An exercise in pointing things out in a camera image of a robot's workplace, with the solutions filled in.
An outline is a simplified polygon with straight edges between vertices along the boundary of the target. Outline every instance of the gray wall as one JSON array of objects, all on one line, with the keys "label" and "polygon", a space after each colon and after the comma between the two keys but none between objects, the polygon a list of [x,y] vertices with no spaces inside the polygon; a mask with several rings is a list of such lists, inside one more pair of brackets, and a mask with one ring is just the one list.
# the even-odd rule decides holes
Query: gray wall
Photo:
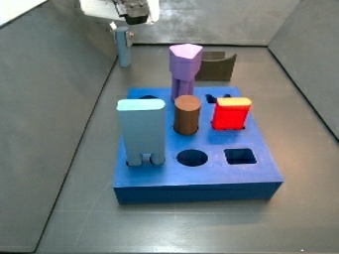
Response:
[{"label": "gray wall", "polygon": [[135,43],[267,46],[299,0],[160,0],[160,20]]},{"label": "gray wall", "polygon": [[75,1],[0,30],[0,251],[36,248],[115,58]]},{"label": "gray wall", "polygon": [[339,1],[302,0],[268,48],[339,138]]}]

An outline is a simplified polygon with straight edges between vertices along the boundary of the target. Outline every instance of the white wall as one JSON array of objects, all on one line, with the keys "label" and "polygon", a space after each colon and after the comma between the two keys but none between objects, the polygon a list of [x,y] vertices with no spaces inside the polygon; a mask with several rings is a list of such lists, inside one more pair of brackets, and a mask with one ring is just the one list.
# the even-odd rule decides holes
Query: white wall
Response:
[{"label": "white wall", "polygon": [[47,0],[0,0],[0,26]]}]

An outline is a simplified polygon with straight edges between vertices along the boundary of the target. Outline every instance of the gray table surface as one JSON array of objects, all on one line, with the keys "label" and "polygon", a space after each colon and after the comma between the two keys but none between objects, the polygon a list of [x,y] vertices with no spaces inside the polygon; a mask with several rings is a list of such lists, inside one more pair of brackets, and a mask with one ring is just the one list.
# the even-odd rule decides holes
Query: gray table surface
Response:
[{"label": "gray table surface", "polygon": [[119,127],[116,101],[129,87],[169,86],[168,47],[133,47],[132,66],[113,68],[40,253],[338,252],[339,146],[267,48],[212,48],[239,55],[231,83],[284,176],[270,201],[119,205],[111,188]]}]

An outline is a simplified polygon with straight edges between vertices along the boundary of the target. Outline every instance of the circular hole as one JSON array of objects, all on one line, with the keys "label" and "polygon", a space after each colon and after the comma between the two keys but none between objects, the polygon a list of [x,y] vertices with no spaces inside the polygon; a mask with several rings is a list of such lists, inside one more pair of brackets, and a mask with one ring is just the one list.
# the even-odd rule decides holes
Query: circular hole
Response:
[{"label": "circular hole", "polygon": [[157,99],[153,95],[144,95],[139,99]]},{"label": "circular hole", "polygon": [[195,149],[184,150],[176,156],[176,160],[180,164],[188,167],[198,167],[207,163],[208,156],[207,154]]}]

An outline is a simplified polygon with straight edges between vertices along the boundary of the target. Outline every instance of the foam block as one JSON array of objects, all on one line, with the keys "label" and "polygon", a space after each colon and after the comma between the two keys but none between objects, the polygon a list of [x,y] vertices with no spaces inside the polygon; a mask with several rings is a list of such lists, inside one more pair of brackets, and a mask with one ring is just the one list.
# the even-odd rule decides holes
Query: foam block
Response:
[{"label": "foam block", "polygon": [[207,95],[242,97],[235,87],[195,88],[202,100],[199,131],[184,136],[173,130],[175,104],[169,88],[133,88],[128,98],[152,95],[165,102],[165,163],[125,165],[123,140],[119,142],[113,171],[113,191],[120,204],[226,199],[270,199],[283,183],[252,115],[244,130],[216,131],[211,121],[215,104]]}]

